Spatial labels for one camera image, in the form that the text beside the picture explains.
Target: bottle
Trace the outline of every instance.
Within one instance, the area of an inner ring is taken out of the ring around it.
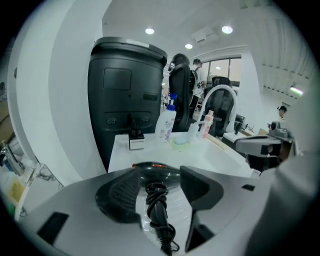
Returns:
[[[201,129],[198,133],[199,138],[207,137],[213,121],[214,121],[214,112],[212,110],[209,110],[209,113],[205,115],[204,123],[202,124]]]
[[[176,119],[177,112],[175,111],[174,100],[177,98],[176,94],[170,94],[171,102],[163,111],[155,126],[155,139],[157,144],[164,144],[169,142],[172,128]]]

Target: light fixture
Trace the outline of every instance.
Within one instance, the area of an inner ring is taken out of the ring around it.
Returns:
[[[148,35],[152,35],[155,31],[152,29],[152,28],[147,28],[146,30],[145,30],[145,32],[148,34]]]
[[[297,94],[299,94],[300,96],[301,96],[302,94],[304,94],[304,92],[303,92],[302,90],[299,90],[299,89],[297,89],[297,88],[294,87],[294,86],[291,86],[291,87],[290,87],[290,90],[293,91],[293,92],[295,92],[295,93],[297,93]]]
[[[192,44],[187,43],[184,47],[187,48],[187,49],[192,49],[193,46],[192,46]]]
[[[221,28],[221,30],[222,30],[222,32],[225,33],[225,34],[231,34],[232,31],[234,31],[233,28],[230,27],[230,26],[223,26],[223,27]]]

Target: man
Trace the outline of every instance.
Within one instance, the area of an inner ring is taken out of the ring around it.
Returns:
[[[192,118],[197,107],[198,100],[199,98],[201,99],[204,88],[207,85],[207,74],[201,66],[201,60],[196,58],[193,61],[193,65],[190,67],[190,70],[195,71],[197,75],[197,80],[195,81],[193,88],[192,101],[190,103],[190,118]]]
[[[287,112],[287,108],[285,106],[278,107],[279,110],[279,117],[278,121],[284,121],[285,120],[285,113]]]

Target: ceiling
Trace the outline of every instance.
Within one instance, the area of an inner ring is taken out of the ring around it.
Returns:
[[[222,33],[224,25],[231,25],[233,33]],[[155,33],[146,34],[146,28]],[[167,52],[168,62],[177,53],[192,58],[248,45],[261,89],[293,97],[290,86],[305,91],[317,70],[308,45],[271,0],[113,0],[102,30],[103,36],[155,45]],[[203,34],[206,40],[197,42]],[[187,43],[193,48],[187,50]]]

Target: coiled cable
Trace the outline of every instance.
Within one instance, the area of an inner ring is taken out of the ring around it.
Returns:
[[[146,214],[151,219],[150,226],[156,230],[161,242],[161,250],[167,255],[172,255],[172,252],[179,251],[180,246],[174,242],[176,229],[167,221],[168,189],[162,183],[151,182],[145,187],[145,191],[148,194],[145,202],[148,205]],[[174,243],[177,248],[172,249],[171,243]]]

